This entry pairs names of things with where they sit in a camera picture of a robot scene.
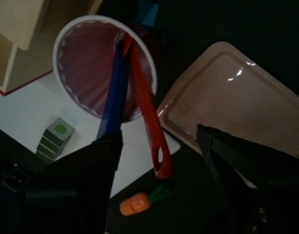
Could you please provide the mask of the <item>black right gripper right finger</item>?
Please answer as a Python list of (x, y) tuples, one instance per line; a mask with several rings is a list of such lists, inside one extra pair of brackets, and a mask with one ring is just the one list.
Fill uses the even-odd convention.
[(299, 234), (299, 159), (196, 126), (196, 142), (220, 191), (228, 234)]

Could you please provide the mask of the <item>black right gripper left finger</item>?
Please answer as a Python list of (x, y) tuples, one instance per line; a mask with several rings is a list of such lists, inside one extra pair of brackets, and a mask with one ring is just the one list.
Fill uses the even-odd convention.
[(104, 234), (107, 205), (121, 156), (121, 133), (76, 150), (31, 179), (28, 234)]

